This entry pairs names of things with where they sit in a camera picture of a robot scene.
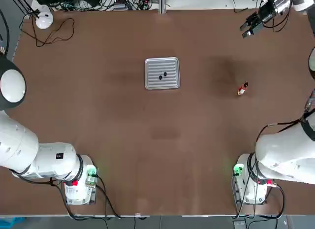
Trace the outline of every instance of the brown table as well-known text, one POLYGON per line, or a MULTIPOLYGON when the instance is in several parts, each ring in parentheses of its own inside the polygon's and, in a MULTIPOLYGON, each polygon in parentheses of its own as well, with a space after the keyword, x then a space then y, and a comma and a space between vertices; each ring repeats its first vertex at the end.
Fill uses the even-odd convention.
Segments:
MULTIPOLYGON (((250 13, 56 13, 55 27, 75 19, 74 37, 36 48, 22 35, 14 62, 28 92, 8 113, 40 142, 68 142, 89 155, 119 214, 235 214, 233 165, 254 150, 265 124, 298 118, 314 87, 307 17, 292 13, 281 33, 242 39, 238 28, 250 13), (167 56, 179 58, 180 89, 147 91, 144 60, 167 56), (248 91, 236 96, 245 81, 248 91)), ((70 24, 60 36, 71 33, 70 24)), ((30 22, 24 28, 32 31, 30 22)), ((1 214, 66 214, 56 189, 29 185, 7 169, 0 177, 1 214)), ((315 214, 315 186, 281 185, 286 214, 315 214)), ((280 206, 275 194, 257 213, 277 214, 280 206)), ((99 194, 95 206, 73 211, 104 214, 104 200, 99 194)))

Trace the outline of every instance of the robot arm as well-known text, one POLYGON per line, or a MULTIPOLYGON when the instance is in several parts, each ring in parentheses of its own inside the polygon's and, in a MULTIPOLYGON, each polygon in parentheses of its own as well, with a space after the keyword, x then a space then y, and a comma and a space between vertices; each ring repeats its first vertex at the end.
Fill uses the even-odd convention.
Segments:
POLYGON ((315 89, 299 120, 278 133, 262 135, 253 154, 239 157, 234 175, 240 199, 249 204, 264 202, 267 187, 275 186, 272 179, 315 184, 314 104, 315 89))
POLYGON ((302 121, 258 140, 255 153, 259 178, 315 184, 315 113, 306 121, 311 130, 302 121))
POLYGON ((247 29, 243 33, 243 38, 256 34, 264 27, 264 24, 283 15, 290 10, 291 6, 295 11, 304 11, 313 3, 314 0, 261 0, 263 5, 259 7, 258 12, 250 15, 240 27, 241 31, 247 29))
POLYGON ((68 143, 39 144, 36 134, 4 112, 18 106, 25 94, 21 71, 0 56, 0 166, 22 179, 54 177, 64 181, 68 204, 94 201, 96 168, 88 156, 77 155, 68 143))

